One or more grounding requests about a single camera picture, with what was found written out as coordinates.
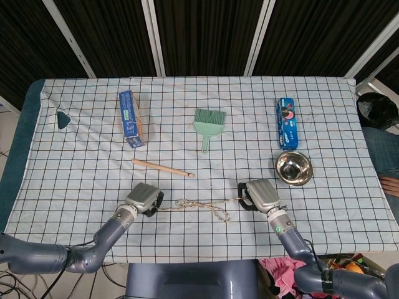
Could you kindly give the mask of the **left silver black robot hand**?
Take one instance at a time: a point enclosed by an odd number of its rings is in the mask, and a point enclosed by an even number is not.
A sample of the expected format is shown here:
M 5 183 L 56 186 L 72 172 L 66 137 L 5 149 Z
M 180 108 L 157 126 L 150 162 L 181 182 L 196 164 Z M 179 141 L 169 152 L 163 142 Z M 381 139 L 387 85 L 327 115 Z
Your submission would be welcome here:
M 133 206 L 139 214 L 152 217 L 161 206 L 164 193 L 157 187 L 138 183 L 125 199 L 125 204 Z

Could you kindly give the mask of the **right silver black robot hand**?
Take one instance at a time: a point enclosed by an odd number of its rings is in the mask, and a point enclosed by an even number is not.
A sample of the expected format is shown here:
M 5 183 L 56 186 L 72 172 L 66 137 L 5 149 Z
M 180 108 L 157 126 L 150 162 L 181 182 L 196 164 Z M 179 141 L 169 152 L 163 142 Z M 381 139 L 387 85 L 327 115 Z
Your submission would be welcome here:
M 238 184 L 239 204 L 245 211 L 259 211 L 267 214 L 279 208 L 281 199 L 267 179 L 257 179 Z

